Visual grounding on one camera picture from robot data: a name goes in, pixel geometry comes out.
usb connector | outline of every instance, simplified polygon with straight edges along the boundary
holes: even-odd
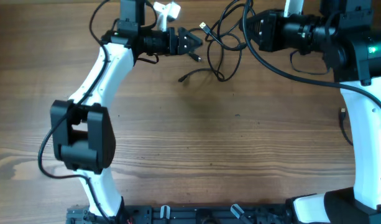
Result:
[[[211,29],[209,28],[209,26],[207,24],[205,24],[204,22],[202,22],[200,24],[200,28],[202,28],[202,30],[206,33],[206,34],[209,34],[211,32]]]

wood grain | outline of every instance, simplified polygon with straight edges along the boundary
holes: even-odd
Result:
[[[226,4],[181,1],[181,16],[172,25],[212,24]],[[381,28],[381,1],[374,4],[375,26]],[[254,8],[260,12],[283,5],[259,0]],[[110,27],[118,6],[102,8],[94,25],[97,35]],[[50,105],[67,99],[95,61],[98,46],[87,26],[95,7],[0,6],[0,223],[62,223],[68,207],[87,203],[78,180],[44,177],[36,157],[50,128]],[[318,8],[307,1],[305,12]],[[229,16],[223,29],[240,14]],[[238,30],[235,34],[242,36]],[[290,51],[261,54],[294,73]],[[206,46],[197,53],[205,58]],[[226,52],[225,73],[231,73],[237,54]],[[218,46],[211,55],[216,62]],[[297,56],[294,63],[324,70],[320,54]],[[187,56],[162,57],[158,65],[138,62],[122,83],[110,115],[117,139],[113,176],[126,204],[283,202],[353,184],[353,151],[337,123],[337,109],[344,106],[338,90],[281,78],[248,50],[229,82],[219,83],[210,73],[177,82],[207,66]],[[333,79],[331,74],[316,78]],[[69,173],[54,159],[51,143],[44,158],[50,172]]]

table top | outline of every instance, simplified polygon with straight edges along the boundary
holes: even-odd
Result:
[[[211,26],[228,1],[179,4],[180,17],[169,25],[190,29],[203,21]],[[258,0],[254,9],[284,4]],[[44,177],[37,152],[50,129],[53,101],[68,99],[95,62],[98,46],[88,21],[96,6],[0,6],[0,223],[62,223],[67,208],[88,203],[78,180]],[[109,3],[96,16],[98,36],[110,28],[118,6]],[[375,27],[381,28],[381,0],[374,8]],[[305,13],[318,9],[317,1],[305,2]],[[310,77],[292,71],[290,52],[261,55],[279,69]],[[196,53],[206,58],[206,44]],[[214,63],[219,54],[213,44]],[[182,75],[208,67],[186,55],[161,57],[156,65],[137,62],[109,112],[117,139],[112,171],[127,205],[274,203],[353,185],[354,153],[337,120],[344,106],[339,90],[284,79],[248,49],[242,54],[238,72],[225,83],[208,72],[178,83]],[[237,58],[238,52],[225,52],[224,73],[232,72]],[[321,54],[297,55],[294,64],[324,70]],[[333,80],[332,73],[310,78]],[[350,135],[348,121],[346,131]],[[55,160],[51,145],[44,154],[47,170],[70,173]]]

black base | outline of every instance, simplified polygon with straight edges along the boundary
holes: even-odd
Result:
[[[67,210],[66,224],[105,223],[102,218],[88,212],[89,206],[75,206]],[[132,217],[129,223],[120,224],[244,224],[231,212],[230,207],[172,207],[170,219],[160,218],[161,208],[150,206],[125,206]],[[258,205],[242,207],[244,215],[254,224],[284,224],[286,222],[285,204]],[[198,211],[210,211],[212,217],[206,218]]]

green light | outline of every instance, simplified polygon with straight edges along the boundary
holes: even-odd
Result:
[[[377,51],[377,48],[376,47],[369,47],[369,53],[370,54],[373,54]]]

